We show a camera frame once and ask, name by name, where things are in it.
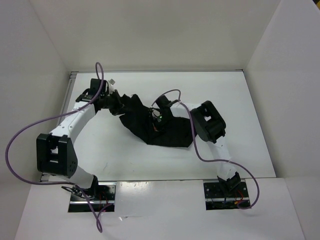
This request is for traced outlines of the black pleated skirt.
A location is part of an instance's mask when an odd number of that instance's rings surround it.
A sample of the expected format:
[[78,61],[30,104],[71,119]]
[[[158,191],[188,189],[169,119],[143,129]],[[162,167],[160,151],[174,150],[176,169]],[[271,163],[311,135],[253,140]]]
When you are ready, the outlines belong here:
[[148,145],[188,148],[193,143],[191,123],[188,118],[174,117],[167,111],[161,121],[152,116],[152,110],[144,106],[138,95],[123,95],[124,107],[119,116],[121,123],[136,137]]

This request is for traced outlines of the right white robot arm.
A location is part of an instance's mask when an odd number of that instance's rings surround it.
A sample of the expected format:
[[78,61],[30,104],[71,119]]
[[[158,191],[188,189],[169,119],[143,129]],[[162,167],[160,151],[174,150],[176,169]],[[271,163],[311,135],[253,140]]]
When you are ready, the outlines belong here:
[[211,150],[212,159],[205,160],[207,163],[219,163],[217,179],[220,193],[230,197],[236,192],[241,182],[236,164],[231,161],[231,156],[226,144],[226,122],[209,100],[193,104],[184,103],[181,98],[170,101],[164,94],[159,96],[152,105],[159,115],[153,118],[156,123],[164,124],[168,120],[186,120],[190,124],[192,143],[196,154],[200,152],[196,143],[196,136],[207,143]]

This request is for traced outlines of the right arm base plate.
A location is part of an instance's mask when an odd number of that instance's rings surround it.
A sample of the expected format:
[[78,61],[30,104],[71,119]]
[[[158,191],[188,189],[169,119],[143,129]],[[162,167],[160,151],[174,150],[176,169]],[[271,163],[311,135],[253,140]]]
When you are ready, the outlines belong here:
[[242,208],[251,205],[245,181],[241,181],[235,190],[227,196],[224,195],[218,181],[204,182],[203,189],[207,211],[234,210],[238,209],[238,205]]

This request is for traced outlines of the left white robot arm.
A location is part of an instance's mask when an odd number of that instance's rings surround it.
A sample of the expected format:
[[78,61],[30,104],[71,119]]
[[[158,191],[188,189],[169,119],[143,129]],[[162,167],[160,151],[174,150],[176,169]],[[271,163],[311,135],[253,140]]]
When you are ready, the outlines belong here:
[[98,111],[109,109],[115,114],[124,106],[114,84],[113,79],[92,78],[90,87],[76,98],[70,114],[50,133],[41,133],[36,139],[37,170],[77,185],[88,200],[99,196],[98,178],[79,166],[74,143]]

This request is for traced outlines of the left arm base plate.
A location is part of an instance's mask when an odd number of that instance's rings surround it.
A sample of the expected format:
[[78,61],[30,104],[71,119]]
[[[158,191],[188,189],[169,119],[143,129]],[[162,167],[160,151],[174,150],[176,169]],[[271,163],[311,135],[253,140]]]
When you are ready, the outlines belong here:
[[[95,196],[88,196],[90,204],[96,213],[102,211],[115,211],[116,182],[100,182],[100,190]],[[69,213],[88,213],[91,211],[83,194],[75,187],[62,186],[62,189],[70,193]]]

